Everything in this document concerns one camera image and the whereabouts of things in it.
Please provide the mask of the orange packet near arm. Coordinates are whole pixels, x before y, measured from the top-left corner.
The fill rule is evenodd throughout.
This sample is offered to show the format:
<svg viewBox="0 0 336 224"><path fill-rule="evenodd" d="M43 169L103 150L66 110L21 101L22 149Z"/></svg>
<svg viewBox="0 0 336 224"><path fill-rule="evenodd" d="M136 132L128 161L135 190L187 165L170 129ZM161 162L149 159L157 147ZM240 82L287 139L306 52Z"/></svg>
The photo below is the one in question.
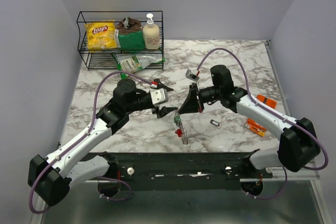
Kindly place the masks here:
<svg viewBox="0 0 336 224"><path fill-rule="evenodd" d="M248 118L247 122L246 122L246 127L251 130L252 132L258 134L261 137L265 136L265 133L267 131L266 128L264 128L263 126L259 125L258 123L256 123L254 120Z"/></svg>

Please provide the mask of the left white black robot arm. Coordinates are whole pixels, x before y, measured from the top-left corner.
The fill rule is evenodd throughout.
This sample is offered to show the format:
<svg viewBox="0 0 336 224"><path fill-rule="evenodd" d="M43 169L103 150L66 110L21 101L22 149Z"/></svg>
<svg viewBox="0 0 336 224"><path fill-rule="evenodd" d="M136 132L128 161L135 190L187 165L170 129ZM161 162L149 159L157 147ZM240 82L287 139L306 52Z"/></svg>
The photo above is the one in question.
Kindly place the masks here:
<svg viewBox="0 0 336 224"><path fill-rule="evenodd" d="M110 101L93 112L91 123L71 141L45 157L36 155L29 163L29 207L37 194L52 207L61 202L69 191L95 177L112 179L116 175L117 161L107 154L99 154L89 161L82 159L98 144L111 137L128 121L132 112L150 109L157 118L174 111L175 107L161 107L168 102L172 91L159 79L150 83L148 92L138 89L131 79L120 80Z"/></svg>

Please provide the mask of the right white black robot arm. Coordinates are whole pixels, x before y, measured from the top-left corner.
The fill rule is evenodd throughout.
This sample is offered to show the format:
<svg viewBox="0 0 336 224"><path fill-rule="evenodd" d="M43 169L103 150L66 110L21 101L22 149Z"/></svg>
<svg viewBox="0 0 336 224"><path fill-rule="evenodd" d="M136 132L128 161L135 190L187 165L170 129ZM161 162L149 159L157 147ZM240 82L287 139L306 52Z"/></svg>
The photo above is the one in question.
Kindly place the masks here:
<svg viewBox="0 0 336 224"><path fill-rule="evenodd" d="M199 89L197 84L191 84L178 113L201 113L206 103L219 101L223 107L252 119L269 131L279 141L279 146L256 150L246 156L241 165L246 177L255 177L267 167L285 167L298 172L320 154L310 120L297 120L257 101L247 90L234 86L231 73L224 65L213 66L210 72L213 85Z"/></svg>

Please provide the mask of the black key tag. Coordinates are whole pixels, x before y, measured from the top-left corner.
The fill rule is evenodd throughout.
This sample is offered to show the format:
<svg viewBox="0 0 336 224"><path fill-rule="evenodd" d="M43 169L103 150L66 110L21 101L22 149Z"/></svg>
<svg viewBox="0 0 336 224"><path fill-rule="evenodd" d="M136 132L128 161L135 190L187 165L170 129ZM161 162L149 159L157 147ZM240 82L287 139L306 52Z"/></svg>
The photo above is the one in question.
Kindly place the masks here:
<svg viewBox="0 0 336 224"><path fill-rule="evenodd" d="M210 124L214 125L215 127L220 127L221 126L221 124L216 120L210 120Z"/></svg>

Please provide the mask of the red key tag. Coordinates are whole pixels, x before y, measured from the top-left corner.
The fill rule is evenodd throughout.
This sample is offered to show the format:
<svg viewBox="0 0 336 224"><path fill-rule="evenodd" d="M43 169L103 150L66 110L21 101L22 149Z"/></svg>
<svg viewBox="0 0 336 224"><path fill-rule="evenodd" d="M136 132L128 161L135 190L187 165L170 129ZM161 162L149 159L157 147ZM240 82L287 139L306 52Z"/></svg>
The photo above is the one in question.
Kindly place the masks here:
<svg viewBox="0 0 336 224"><path fill-rule="evenodd" d="M177 129L175 131L175 133L178 135L178 137L182 137L183 136L183 130L182 129Z"/></svg>

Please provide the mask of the green white snack bag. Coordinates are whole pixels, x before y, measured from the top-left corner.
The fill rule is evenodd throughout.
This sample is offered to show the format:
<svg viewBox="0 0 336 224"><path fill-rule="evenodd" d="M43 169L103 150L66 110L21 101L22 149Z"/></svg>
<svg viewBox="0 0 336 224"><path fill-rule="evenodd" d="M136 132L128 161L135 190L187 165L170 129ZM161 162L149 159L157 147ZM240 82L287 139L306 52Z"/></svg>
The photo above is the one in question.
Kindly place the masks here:
<svg viewBox="0 0 336 224"><path fill-rule="evenodd" d="M135 73L151 64L164 62L161 54L112 54L120 71Z"/></svg>

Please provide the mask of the cream soap pump bottle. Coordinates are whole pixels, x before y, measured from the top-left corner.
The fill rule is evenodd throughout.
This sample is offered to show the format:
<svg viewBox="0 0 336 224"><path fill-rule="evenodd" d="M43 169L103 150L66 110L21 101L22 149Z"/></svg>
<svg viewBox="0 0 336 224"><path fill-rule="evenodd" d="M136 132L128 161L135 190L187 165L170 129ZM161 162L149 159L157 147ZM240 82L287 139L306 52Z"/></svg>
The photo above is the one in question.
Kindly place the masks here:
<svg viewBox="0 0 336 224"><path fill-rule="evenodd" d="M153 14L147 13L146 25L143 27L143 38L148 50L156 50L160 46L160 30L153 20Z"/></svg>

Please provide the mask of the green brown snack bag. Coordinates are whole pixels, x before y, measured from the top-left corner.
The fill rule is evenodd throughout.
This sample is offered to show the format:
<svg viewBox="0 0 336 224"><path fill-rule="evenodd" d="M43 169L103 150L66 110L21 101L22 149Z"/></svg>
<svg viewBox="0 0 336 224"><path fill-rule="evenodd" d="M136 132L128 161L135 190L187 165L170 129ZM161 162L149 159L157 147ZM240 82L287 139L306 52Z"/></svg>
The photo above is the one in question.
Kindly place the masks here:
<svg viewBox="0 0 336 224"><path fill-rule="evenodd" d="M145 48L142 24L137 19L126 17L115 27L114 39L122 50L142 50Z"/></svg>

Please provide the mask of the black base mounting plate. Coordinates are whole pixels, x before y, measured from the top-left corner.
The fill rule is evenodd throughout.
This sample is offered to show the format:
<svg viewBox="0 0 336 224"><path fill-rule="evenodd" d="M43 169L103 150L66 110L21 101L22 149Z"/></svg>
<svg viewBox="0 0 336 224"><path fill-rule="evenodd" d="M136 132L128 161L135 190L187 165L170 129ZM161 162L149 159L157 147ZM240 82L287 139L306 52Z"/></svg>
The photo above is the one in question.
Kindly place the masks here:
<svg viewBox="0 0 336 224"><path fill-rule="evenodd" d="M134 191L240 190L243 184L277 181L285 177L280 167L243 168L246 152L233 153L88 153L82 161L107 154L118 163L104 178L120 178Z"/></svg>

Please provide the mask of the yellow Lays chips bag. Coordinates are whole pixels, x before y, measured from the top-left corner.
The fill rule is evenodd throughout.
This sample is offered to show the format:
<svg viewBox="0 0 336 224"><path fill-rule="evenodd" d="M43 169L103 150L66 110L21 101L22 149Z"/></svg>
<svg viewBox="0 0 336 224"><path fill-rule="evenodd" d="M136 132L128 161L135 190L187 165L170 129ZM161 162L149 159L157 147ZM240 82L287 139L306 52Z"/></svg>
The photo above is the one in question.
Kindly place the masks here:
<svg viewBox="0 0 336 224"><path fill-rule="evenodd" d="M87 23L85 29L89 51L95 52L118 47L114 37L115 25L113 19Z"/></svg>

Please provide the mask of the aluminium rail frame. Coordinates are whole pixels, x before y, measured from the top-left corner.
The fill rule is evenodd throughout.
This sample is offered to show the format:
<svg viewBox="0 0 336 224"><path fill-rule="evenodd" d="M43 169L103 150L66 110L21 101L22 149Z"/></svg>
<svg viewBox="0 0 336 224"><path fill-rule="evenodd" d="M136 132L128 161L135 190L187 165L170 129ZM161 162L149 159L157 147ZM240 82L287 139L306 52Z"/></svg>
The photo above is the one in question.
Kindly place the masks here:
<svg viewBox="0 0 336 224"><path fill-rule="evenodd" d="M109 153L92 154L98 144L113 136L129 121L133 112L151 110L158 118L173 112L166 107L171 88L159 79L150 90L138 89L137 76L120 80L112 98L102 108L93 108L91 123L66 145L47 156L36 155L29 163L30 194L38 195L52 207L60 203L78 184L98 179L101 198L116 201L127 188L140 190L241 190L259 199L267 168L280 167L285 173L308 169L309 162L326 154L312 122L284 115L258 101L249 88L234 85L224 65L210 69L212 86L199 88L199 70L187 71L192 80L186 100L176 109L178 115L201 113L206 104L220 102L234 113L253 119L265 127L279 145L250 153Z"/></svg>

